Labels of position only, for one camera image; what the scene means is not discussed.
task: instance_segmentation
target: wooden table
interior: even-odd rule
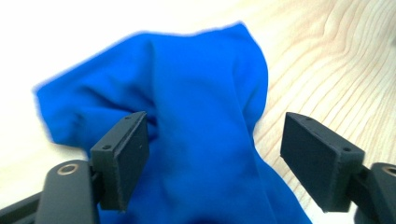
[[[353,223],[352,212],[324,215],[279,158],[284,116],[291,111],[322,122],[364,149],[366,166],[396,163],[393,0],[0,3],[0,208],[39,192],[52,166],[85,158],[50,142],[34,85],[136,32],[191,34],[236,21],[269,66],[257,149],[314,223]]]

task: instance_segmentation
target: screw hole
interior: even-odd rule
[[[110,149],[110,148],[111,148],[111,145],[105,145],[102,147],[102,149]]]
[[[73,174],[78,168],[78,165],[75,163],[64,165],[59,168],[58,175],[70,175]]]
[[[396,177],[396,168],[392,166],[384,166],[382,167],[382,170],[385,171],[385,173]]]

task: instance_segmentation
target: blue fabric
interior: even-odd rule
[[[243,24],[121,41],[36,92],[55,143],[90,148],[147,111],[150,157],[125,213],[102,223],[310,223],[258,155],[268,74]]]

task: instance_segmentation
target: wood grain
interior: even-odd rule
[[[366,151],[364,164],[396,163],[394,0],[44,0],[0,3],[0,208],[41,190],[46,172],[80,150],[49,141],[33,86],[141,31],[191,34],[242,21],[269,67],[267,106],[255,129],[263,159],[314,223],[323,214],[279,158],[287,111],[312,117]]]
[[[268,29],[254,30],[270,72],[256,146],[314,223],[334,219],[315,215],[318,208],[279,158],[286,111],[310,116],[364,149],[367,166],[375,161],[396,163],[396,3],[347,2],[312,6],[300,1],[294,4],[310,7],[297,10],[290,1],[282,12],[274,10],[280,12],[274,18],[274,39],[268,39]],[[335,216],[340,223],[352,223],[352,214]]]

